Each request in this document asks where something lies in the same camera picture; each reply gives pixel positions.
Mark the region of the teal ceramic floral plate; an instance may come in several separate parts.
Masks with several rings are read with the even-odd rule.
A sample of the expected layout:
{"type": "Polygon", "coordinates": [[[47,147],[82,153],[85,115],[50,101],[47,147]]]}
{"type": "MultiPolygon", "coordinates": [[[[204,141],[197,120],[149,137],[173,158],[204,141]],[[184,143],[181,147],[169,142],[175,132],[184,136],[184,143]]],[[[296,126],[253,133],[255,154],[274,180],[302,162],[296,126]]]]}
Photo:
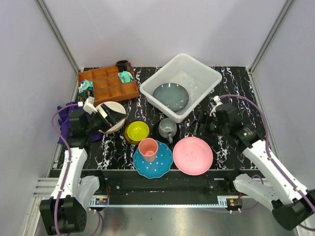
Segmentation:
{"type": "Polygon", "coordinates": [[[189,102],[189,93],[181,85],[166,83],[157,87],[153,97],[173,112],[182,110],[189,102]]]}

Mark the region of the translucent white plastic bin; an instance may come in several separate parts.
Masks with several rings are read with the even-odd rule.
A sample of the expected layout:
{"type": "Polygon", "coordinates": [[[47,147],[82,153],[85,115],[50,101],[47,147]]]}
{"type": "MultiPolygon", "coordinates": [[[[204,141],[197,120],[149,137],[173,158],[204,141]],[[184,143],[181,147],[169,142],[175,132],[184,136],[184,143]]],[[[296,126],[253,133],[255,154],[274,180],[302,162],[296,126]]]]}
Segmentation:
{"type": "Polygon", "coordinates": [[[176,123],[182,122],[194,108],[222,80],[216,70],[199,62],[188,54],[176,55],[153,76],[142,82],[140,92],[147,101],[176,123]],[[189,95],[188,104],[179,111],[172,111],[153,97],[154,91],[163,84],[175,83],[185,88],[189,95]]]}

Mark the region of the pink plastic cup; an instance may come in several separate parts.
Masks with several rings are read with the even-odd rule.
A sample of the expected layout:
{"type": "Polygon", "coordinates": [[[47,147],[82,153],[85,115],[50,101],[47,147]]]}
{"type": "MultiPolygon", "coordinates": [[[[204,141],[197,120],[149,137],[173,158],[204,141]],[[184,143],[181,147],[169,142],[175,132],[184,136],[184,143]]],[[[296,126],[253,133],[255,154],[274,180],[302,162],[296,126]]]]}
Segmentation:
{"type": "Polygon", "coordinates": [[[152,138],[145,138],[139,143],[138,150],[147,162],[152,162],[158,152],[158,143],[152,138]]]}

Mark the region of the blue dotted scalloped plate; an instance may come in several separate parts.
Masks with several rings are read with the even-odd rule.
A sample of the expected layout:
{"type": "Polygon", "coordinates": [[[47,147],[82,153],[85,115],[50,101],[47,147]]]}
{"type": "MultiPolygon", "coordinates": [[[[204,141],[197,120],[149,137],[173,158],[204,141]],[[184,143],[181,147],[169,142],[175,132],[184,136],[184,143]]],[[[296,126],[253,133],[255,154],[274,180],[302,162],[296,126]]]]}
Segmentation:
{"type": "Polygon", "coordinates": [[[133,166],[135,170],[143,177],[148,179],[161,178],[170,171],[173,164],[172,151],[169,147],[157,141],[158,150],[156,157],[152,162],[148,162],[140,154],[139,148],[133,155],[133,166]]]}

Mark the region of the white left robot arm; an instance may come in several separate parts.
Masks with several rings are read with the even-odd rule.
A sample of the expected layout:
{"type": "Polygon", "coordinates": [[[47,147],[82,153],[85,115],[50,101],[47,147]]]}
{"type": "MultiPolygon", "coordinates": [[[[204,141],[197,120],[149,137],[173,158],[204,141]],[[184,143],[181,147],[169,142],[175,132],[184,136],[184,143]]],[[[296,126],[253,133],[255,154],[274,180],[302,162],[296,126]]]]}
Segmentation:
{"type": "Polygon", "coordinates": [[[70,127],[66,136],[60,136],[67,149],[55,189],[39,206],[46,232],[63,236],[83,232],[87,223],[87,209],[94,194],[106,190],[106,182],[98,176],[81,177],[92,135],[107,131],[123,120],[125,114],[102,104],[100,108],[89,102],[74,104],[69,113],[70,127]]]}

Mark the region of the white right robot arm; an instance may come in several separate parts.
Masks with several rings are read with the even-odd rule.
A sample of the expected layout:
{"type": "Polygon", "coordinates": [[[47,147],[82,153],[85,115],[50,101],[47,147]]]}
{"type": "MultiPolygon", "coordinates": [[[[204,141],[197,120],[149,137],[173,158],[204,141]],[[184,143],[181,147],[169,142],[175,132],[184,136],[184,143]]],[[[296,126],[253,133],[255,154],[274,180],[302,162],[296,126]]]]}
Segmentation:
{"type": "Polygon", "coordinates": [[[240,192],[250,196],[268,208],[275,220],[289,231],[314,214],[315,191],[287,170],[253,126],[242,123],[233,105],[219,103],[210,112],[200,111],[188,132],[206,141],[215,135],[227,138],[270,183],[267,187],[247,174],[239,174],[223,183],[227,194],[240,192]]]}

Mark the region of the orange wooden divided tray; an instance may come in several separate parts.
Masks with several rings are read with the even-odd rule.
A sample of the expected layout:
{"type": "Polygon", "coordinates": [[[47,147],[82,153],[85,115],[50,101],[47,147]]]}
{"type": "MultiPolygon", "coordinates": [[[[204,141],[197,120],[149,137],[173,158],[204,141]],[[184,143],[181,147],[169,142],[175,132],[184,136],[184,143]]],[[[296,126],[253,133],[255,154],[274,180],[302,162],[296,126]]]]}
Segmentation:
{"type": "Polygon", "coordinates": [[[78,83],[92,81],[95,106],[107,101],[120,102],[139,97],[137,82],[122,83],[118,73],[118,67],[113,65],[79,72],[77,79],[78,83]]]}

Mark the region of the grey ceramic mug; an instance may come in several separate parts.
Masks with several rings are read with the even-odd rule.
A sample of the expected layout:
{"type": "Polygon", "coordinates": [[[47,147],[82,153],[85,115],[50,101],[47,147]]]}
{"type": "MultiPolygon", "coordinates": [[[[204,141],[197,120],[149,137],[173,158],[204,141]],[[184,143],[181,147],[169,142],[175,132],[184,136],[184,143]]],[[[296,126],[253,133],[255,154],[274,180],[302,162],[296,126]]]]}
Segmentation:
{"type": "Polygon", "coordinates": [[[173,143],[173,137],[177,133],[177,124],[174,120],[170,118],[164,118],[160,121],[158,126],[159,134],[168,140],[171,144],[173,143]]]}

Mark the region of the amber transparent plate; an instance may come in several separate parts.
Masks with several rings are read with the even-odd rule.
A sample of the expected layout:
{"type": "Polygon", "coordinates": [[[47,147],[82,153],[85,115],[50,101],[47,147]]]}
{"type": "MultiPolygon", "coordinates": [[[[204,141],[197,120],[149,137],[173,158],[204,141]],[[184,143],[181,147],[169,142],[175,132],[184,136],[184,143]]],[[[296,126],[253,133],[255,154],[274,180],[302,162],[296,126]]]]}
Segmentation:
{"type": "Polygon", "coordinates": [[[127,124],[127,126],[126,126],[126,128],[125,128],[125,130],[124,130],[124,136],[125,136],[125,139],[126,139],[130,144],[137,145],[137,144],[139,144],[141,141],[139,141],[139,142],[133,141],[133,140],[131,140],[131,139],[129,138],[129,136],[127,135],[127,128],[128,128],[128,126],[129,126],[132,122],[134,122],[134,121],[131,121],[130,123],[127,124]]]}

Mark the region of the dark green patterned cloth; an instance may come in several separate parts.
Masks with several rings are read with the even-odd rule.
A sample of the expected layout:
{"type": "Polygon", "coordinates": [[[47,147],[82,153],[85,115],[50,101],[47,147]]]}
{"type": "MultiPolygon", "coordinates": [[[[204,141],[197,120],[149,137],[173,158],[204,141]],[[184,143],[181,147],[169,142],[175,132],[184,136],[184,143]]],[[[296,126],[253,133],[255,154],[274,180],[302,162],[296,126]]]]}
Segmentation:
{"type": "Polygon", "coordinates": [[[84,90],[77,95],[78,102],[85,102],[88,97],[94,97],[94,92],[92,90],[84,90]]]}

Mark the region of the yellow plastic bowl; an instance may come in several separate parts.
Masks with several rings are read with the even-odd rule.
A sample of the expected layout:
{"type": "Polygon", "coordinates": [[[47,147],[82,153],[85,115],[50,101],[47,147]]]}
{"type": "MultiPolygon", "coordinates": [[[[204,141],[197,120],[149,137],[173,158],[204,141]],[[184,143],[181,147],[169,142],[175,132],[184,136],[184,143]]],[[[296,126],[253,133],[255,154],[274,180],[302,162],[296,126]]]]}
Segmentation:
{"type": "Polygon", "coordinates": [[[133,141],[142,141],[150,134],[148,125],[143,121],[134,121],[127,128],[127,135],[133,141]]]}

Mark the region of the teal white patterned cloth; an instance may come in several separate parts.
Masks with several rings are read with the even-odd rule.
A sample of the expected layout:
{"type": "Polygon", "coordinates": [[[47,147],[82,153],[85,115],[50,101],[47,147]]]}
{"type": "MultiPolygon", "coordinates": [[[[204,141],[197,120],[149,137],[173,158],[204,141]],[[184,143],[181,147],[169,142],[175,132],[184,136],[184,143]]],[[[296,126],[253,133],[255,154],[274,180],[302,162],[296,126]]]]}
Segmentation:
{"type": "Polygon", "coordinates": [[[78,87],[79,93],[82,93],[84,91],[93,91],[94,90],[94,85],[92,81],[84,79],[78,87]]]}

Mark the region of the black saucer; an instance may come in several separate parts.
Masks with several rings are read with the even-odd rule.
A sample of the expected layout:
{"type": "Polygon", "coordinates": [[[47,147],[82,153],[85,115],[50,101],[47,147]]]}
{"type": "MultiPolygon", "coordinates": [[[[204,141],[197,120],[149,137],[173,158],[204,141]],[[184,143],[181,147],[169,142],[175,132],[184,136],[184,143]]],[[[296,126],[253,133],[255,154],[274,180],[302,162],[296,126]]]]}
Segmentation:
{"type": "MultiPolygon", "coordinates": [[[[153,130],[152,130],[152,134],[151,137],[159,142],[165,143],[165,144],[170,144],[169,141],[162,137],[158,131],[158,127],[161,121],[158,121],[154,126],[153,126],[153,130]]],[[[177,142],[180,139],[180,127],[179,124],[177,125],[177,132],[175,134],[175,136],[173,137],[173,142],[177,142]]]]}

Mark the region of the mint green rolled cloth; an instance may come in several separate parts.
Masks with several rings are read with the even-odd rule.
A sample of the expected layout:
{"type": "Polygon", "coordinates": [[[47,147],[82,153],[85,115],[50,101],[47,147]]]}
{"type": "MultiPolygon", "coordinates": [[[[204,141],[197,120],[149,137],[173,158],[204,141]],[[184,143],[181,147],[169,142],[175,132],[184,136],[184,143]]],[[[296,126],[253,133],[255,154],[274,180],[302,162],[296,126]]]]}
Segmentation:
{"type": "Polygon", "coordinates": [[[123,84],[134,81],[132,74],[128,71],[119,72],[118,76],[123,84]]]}

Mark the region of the purple cloth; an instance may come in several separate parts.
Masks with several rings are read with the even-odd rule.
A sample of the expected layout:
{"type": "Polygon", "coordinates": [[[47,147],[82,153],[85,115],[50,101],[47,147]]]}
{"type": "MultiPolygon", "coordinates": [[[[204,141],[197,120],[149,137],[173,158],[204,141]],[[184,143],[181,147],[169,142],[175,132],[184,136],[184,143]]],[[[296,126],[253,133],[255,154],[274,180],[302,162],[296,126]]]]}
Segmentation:
{"type": "MultiPolygon", "coordinates": [[[[69,103],[66,103],[65,106],[69,106],[72,104],[77,104],[77,102],[69,102],[69,103]]],[[[70,106],[70,107],[65,108],[61,112],[59,112],[60,118],[58,119],[58,123],[60,125],[61,134],[64,138],[66,137],[68,128],[70,128],[69,114],[72,111],[77,110],[77,109],[82,110],[83,108],[78,107],[78,106],[70,106]]],[[[90,118],[90,115],[87,112],[85,112],[85,115],[88,119],[90,118]]],[[[103,137],[103,134],[97,131],[92,135],[92,142],[97,142],[97,141],[101,140],[102,137],[103,137]]],[[[63,145],[64,141],[61,138],[59,138],[58,144],[63,145]]]]}

